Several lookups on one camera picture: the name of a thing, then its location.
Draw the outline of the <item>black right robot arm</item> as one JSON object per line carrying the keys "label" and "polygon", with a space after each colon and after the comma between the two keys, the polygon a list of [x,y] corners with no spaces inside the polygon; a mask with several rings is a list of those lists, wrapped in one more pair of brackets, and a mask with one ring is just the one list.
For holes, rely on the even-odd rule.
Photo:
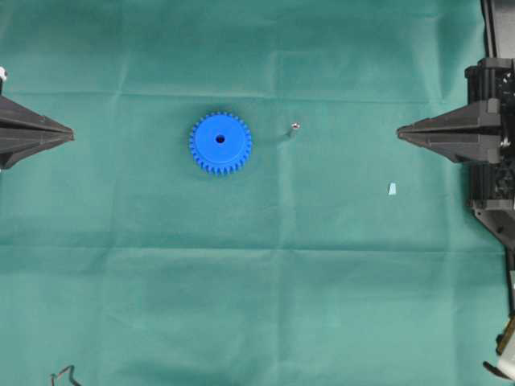
{"label": "black right robot arm", "polygon": [[472,206],[514,209],[514,3],[483,1],[486,56],[466,68],[465,106],[398,129],[399,139],[470,167]]}

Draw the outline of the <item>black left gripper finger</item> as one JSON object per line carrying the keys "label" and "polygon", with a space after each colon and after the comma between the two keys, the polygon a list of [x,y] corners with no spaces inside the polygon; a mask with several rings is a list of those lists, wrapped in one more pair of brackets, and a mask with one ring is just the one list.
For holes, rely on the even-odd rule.
{"label": "black left gripper finger", "polygon": [[73,134],[71,128],[49,117],[39,115],[4,96],[1,96],[1,127],[9,129],[37,129]]}
{"label": "black left gripper finger", "polygon": [[49,132],[1,138],[1,168],[11,168],[25,158],[73,140],[73,134]]}

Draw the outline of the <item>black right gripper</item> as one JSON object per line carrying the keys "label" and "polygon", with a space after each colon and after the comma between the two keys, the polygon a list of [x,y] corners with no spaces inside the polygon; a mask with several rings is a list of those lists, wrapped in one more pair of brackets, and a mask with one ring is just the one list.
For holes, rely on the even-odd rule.
{"label": "black right gripper", "polygon": [[[470,105],[405,125],[398,137],[454,163],[491,163],[471,167],[471,198],[513,199],[514,61],[483,58],[466,68],[465,78]],[[487,128],[501,141],[496,135],[458,133]]]}

